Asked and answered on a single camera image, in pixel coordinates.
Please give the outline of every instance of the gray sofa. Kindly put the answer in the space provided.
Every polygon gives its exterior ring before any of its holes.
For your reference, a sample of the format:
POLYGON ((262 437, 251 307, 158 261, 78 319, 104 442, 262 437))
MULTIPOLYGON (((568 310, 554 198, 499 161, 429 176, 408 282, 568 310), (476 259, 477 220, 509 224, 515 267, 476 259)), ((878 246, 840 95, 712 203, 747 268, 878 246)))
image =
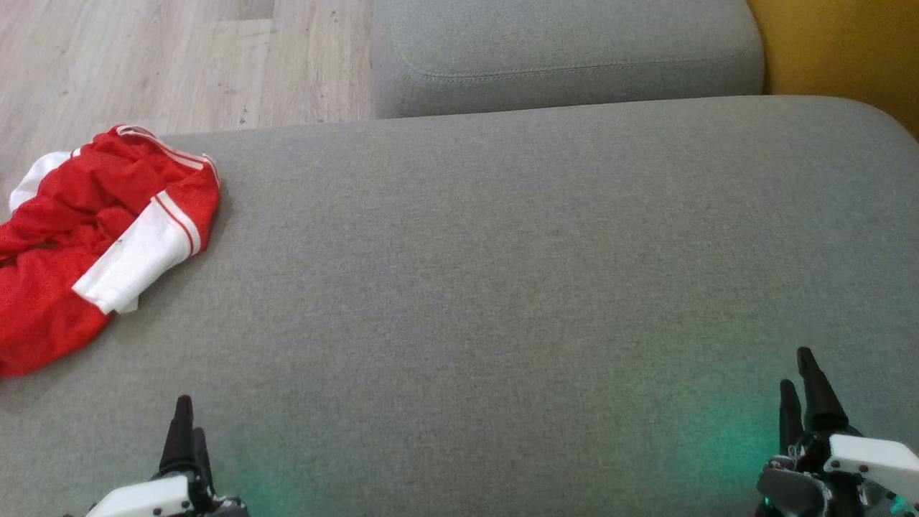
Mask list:
POLYGON ((919 144, 834 98, 180 136, 209 249, 0 383, 3 515, 150 476, 193 396, 257 517, 750 515, 811 346, 915 444, 919 144))

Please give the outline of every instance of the red and white garment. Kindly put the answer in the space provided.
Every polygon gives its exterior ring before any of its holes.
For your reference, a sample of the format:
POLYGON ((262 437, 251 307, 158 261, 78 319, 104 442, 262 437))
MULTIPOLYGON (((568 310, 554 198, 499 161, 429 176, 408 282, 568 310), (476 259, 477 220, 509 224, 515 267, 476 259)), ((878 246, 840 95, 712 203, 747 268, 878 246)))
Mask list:
POLYGON ((10 195, 0 224, 0 377, 87 345, 113 311, 208 244, 214 164, 151 132, 116 126, 51 153, 10 195))

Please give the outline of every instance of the sofa cushion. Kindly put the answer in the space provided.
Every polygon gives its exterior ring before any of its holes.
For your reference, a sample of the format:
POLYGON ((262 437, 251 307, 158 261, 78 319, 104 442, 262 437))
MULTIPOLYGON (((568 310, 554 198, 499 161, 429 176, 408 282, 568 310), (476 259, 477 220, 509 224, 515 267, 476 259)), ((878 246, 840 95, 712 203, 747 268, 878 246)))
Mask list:
POLYGON ((8 515, 153 474, 176 397, 287 515, 750 515, 808 345, 915 446, 919 145, 832 98, 189 135, 208 250, 0 383, 8 515))
POLYGON ((380 117, 762 92, 744 0, 378 0, 380 117))

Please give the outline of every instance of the green light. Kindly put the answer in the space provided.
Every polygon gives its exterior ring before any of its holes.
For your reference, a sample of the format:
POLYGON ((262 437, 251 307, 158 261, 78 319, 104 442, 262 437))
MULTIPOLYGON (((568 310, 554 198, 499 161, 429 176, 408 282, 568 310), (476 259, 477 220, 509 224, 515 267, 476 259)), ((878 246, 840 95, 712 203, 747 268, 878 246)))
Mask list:
POLYGON ((685 478, 707 479, 698 491, 710 497, 754 490, 763 464, 776 448, 773 415, 739 393, 698 402, 692 396, 677 397, 668 421, 678 425, 661 428, 673 451, 674 471, 685 478))
POLYGON ((902 497, 897 496, 897 498, 893 500, 893 506, 891 506, 891 515, 896 515, 897 513, 900 513, 901 511, 903 511, 903 509, 905 508, 906 508, 906 501, 903 500, 902 497))

